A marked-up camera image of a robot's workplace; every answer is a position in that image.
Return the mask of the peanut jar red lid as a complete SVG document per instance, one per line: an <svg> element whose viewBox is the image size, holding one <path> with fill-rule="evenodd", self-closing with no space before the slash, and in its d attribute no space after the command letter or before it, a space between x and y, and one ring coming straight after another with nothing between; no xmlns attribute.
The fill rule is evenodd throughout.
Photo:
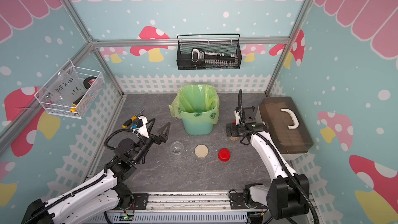
<svg viewBox="0 0 398 224"><path fill-rule="evenodd" d="M234 136L230 136L229 139L233 142L239 141L240 137L234 137Z"/></svg>

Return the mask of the peanut jar beige lid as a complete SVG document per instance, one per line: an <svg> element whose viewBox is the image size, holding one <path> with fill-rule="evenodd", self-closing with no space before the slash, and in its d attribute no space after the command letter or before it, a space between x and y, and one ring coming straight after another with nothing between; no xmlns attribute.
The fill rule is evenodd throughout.
<svg viewBox="0 0 398 224"><path fill-rule="evenodd" d="M173 157L180 158L184 155L185 148L183 143L176 141L171 144L170 151Z"/></svg>

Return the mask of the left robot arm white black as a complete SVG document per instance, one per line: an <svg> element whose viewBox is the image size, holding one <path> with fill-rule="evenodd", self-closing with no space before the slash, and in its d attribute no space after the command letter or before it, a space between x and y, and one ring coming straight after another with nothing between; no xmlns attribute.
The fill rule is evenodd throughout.
<svg viewBox="0 0 398 224"><path fill-rule="evenodd" d="M104 142L115 156L97 175L74 189L48 201L32 202L23 217L24 224L82 224L86 220L114 208L129 210L142 208L143 195L135 195L124 184L135 171L136 165L145 163L153 144L161 145L169 138L170 123L156 135L151 133L155 119L140 117L127 128L114 131Z"/></svg>

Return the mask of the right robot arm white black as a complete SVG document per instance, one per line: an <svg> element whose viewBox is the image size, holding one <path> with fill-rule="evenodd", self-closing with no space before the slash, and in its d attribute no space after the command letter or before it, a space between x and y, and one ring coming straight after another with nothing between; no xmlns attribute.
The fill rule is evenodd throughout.
<svg viewBox="0 0 398 224"><path fill-rule="evenodd" d="M297 174L282 157L266 124L256 121L254 110L254 107L243 106L243 92L239 90L235 123L226 125L228 137L239 137L241 144L257 151L272 180L270 187L247 185L243 191L244 203L248 208L253 208L256 203L264 205L270 213L269 221L286 219L293 224L294 216L311 213L313 222L318 224L320 219L309 197L308 178Z"/></svg>

